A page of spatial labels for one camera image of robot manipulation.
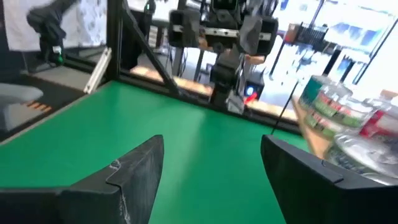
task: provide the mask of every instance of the orange stripe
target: orange stripe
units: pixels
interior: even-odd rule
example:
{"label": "orange stripe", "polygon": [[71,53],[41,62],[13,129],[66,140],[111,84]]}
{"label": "orange stripe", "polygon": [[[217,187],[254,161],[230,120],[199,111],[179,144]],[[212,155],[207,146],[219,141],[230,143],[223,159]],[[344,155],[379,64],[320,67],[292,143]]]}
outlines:
{"label": "orange stripe", "polygon": [[30,108],[36,108],[36,107],[38,107],[39,105],[40,105],[40,103],[34,103],[34,104],[29,105],[29,107],[30,107]]}
{"label": "orange stripe", "polygon": [[52,109],[51,106],[49,106],[49,107],[47,107],[46,109],[44,109],[43,112],[44,112],[44,113],[45,113],[45,112],[49,112],[51,109]]}
{"label": "orange stripe", "polygon": [[31,101],[31,102],[29,102],[28,104],[26,104],[26,106],[28,106],[28,107],[30,107],[32,104],[34,104],[35,103],[35,101]]}
{"label": "orange stripe", "polygon": [[46,108],[46,107],[47,107],[47,105],[40,105],[40,106],[36,107],[36,109],[38,109],[38,110],[43,110],[43,109]]}

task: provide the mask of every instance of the green label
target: green label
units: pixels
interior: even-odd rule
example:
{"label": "green label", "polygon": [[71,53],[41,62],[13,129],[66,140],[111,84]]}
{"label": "green label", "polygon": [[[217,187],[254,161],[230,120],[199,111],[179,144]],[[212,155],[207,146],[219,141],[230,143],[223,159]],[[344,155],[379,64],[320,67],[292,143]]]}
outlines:
{"label": "green label", "polygon": [[316,99],[313,102],[314,107],[321,112],[322,114],[324,114],[325,116],[328,116],[329,118],[331,118],[333,115],[336,114],[337,110],[334,110],[333,108],[330,108],[329,105],[327,105],[326,103]]}
{"label": "green label", "polygon": [[349,116],[344,116],[341,122],[347,126],[359,128],[362,125],[362,121],[360,119],[356,119]]}
{"label": "green label", "polygon": [[317,125],[318,121],[316,121],[310,114],[308,114],[305,118],[305,121],[307,122],[307,124],[313,128],[315,127],[315,125]]}
{"label": "green label", "polygon": [[322,133],[329,138],[332,138],[336,133],[330,129],[325,128]]}

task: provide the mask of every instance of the black metal frame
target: black metal frame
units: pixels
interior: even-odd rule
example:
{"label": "black metal frame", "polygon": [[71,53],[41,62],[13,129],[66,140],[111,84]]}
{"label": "black metal frame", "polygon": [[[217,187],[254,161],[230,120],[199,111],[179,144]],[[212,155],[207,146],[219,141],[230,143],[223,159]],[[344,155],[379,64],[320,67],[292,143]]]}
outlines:
{"label": "black metal frame", "polygon": [[[181,2],[186,3],[186,0],[179,0],[178,7],[183,7],[181,6]],[[152,62],[159,75],[163,78],[164,82],[152,80],[150,78],[143,77],[142,75],[135,75],[130,71],[121,69],[121,32],[123,22],[127,24],[130,32],[133,32],[134,36],[137,37],[139,45],[144,53],[148,56],[149,60]],[[148,42],[146,41],[146,38],[144,37],[144,34],[138,28],[137,21],[128,8],[127,0],[108,1],[107,47],[112,49],[112,58],[107,67],[103,83],[111,80],[127,83],[129,85],[137,86],[145,90],[176,98],[187,103],[219,111],[224,114],[243,118],[267,126],[276,127],[276,125],[278,125],[278,128],[284,131],[301,134],[297,122],[284,119],[282,114],[280,116],[276,116],[249,108],[245,109],[243,114],[232,113],[226,108],[220,108],[209,103],[209,96],[179,88],[174,82],[174,79],[167,73],[164,66],[156,57],[155,53],[153,53]],[[84,72],[92,72],[96,65],[95,62],[89,61],[85,58],[80,58],[75,55],[67,55],[67,58],[71,59],[67,60],[67,62],[73,61],[73,63],[65,63],[64,66],[73,67],[77,70],[83,70]]]}
{"label": "black metal frame", "polygon": [[390,30],[388,31],[388,33],[386,34],[386,36],[383,38],[383,40],[381,41],[379,47],[376,49],[376,51],[374,52],[374,54],[372,55],[370,61],[368,64],[366,64],[365,68],[363,69],[362,73],[358,74],[353,81],[353,84],[357,85],[359,83],[359,81],[362,79],[363,75],[365,74],[366,70],[369,68],[370,64],[373,62],[374,58],[376,57],[376,55],[379,53],[380,49],[382,48],[382,46],[384,45],[385,41],[387,40],[387,38],[390,36],[392,30],[394,30],[395,26],[398,23],[398,19],[396,19],[394,21],[394,23],[392,24]]}

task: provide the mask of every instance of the plastic container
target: plastic container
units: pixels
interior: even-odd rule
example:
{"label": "plastic container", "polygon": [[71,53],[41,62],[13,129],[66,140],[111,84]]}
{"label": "plastic container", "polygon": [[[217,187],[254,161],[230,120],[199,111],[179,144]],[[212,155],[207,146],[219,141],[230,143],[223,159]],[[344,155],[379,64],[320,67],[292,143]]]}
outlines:
{"label": "plastic container", "polygon": [[337,83],[322,75],[312,75],[310,77],[303,93],[298,99],[303,109],[307,110],[309,108],[323,85],[337,85]]}
{"label": "plastic container", "polygon": [[364,102],[373,106],[376,112],[359,134],[389,146],[395,146],[398,143],[398,107],[387,100],[366,99]]}
{"label": "plastic container", "polygon": [[377,173],[398,178],[398,154],[386,145],[354,134],[337,134],[325,159],[358,174]]}
{"label": "plastic container", "polygon": [[333,139],[335,134],[343,131],[350,133],[357,133],[359,130],[348,129],[349,127],[338,124],[328,118],[325,118],[313,108],[309,108],[307,115],[304,118],[305,124],[311,127],[318,134],[321,134],[324,138]]}
{"label": "plastic container", "polygon": [[387,186],[398,185],[398,179],[393,177],[388,177],[386,175],[378,174],[378,173],[367,173],[362,176],[369,178],[377,183],[384,184]]}
{"label": "plastic container", "polygon": [[376,111],[373,106],[350,97],[352,92],[339,86],[325,85],[312,103],[327,118],[352,128],[360,128]]}

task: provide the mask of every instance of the wooden table edge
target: wooden table edge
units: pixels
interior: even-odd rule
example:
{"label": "wooden table edge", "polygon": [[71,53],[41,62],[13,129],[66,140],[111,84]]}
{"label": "wooden table edge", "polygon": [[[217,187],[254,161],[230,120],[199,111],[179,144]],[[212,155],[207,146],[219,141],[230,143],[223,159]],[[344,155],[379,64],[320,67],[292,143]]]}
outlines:
{"label": "wooden table edge", "polygon": [[[150,78],[151,80],[156,80],[158,82],[163,81],[162,78],[160,77],[159,73],[156,70],[153,70],[153,69],[145,67],[145,66],[138,65],[138,66],[132,68],[130,70],[130,73],[132,75],[140,75],[140,76],[143,76],[146,78]],[[201,83],[197,83],[197,82],[187,80],[184,78],[180,78],[180,77],[174,77],[174,80],[179,87],[184,88],[186,90],[194,91],[194,92],[202,94],[202,95],[210,96],[211,93],[213,92],[212,87],[206,86]],[[283,110],[283,108],[281,106],[270,105],[268,103],[261,102],[258,100],[248,103],[248,107],[252,110],[269,113],[269,114],[272,114],[272,115],[278,116],[278,117]],[[292,110],[285,110],[282,117],[284,119],[288,119],[290,121],[294,121],[294,122],[297,121],[297,115]]]}

